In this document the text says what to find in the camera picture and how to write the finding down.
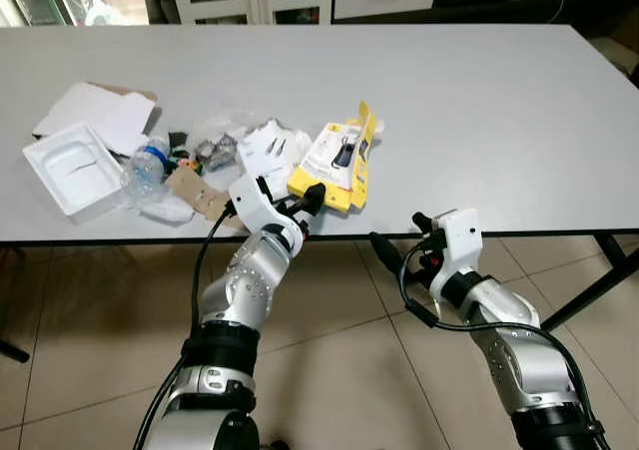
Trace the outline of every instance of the table leg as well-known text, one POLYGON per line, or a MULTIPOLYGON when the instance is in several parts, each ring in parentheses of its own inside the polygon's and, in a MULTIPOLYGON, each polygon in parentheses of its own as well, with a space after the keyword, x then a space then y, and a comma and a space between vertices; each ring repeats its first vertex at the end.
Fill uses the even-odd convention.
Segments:
POLYGON ((18 362, 26 362, 29 360, 29 354, 20 350, 18 347, 11 345, 9 342, 0 339, 0 353, 18 362))
POLYGON ((544 320, 541 324, 541 328, 544 330, 552 330, 556 328, 574 314, 601 297, 623 279, 639 270, 639 249, 635 250, 627 257, 624 256, 622 259, 619 259, 618 255, 616 257, 612 257, 610 263, 613 265, 612 270, 603 275, 599 280, 594 282, 583 292, 544 320))

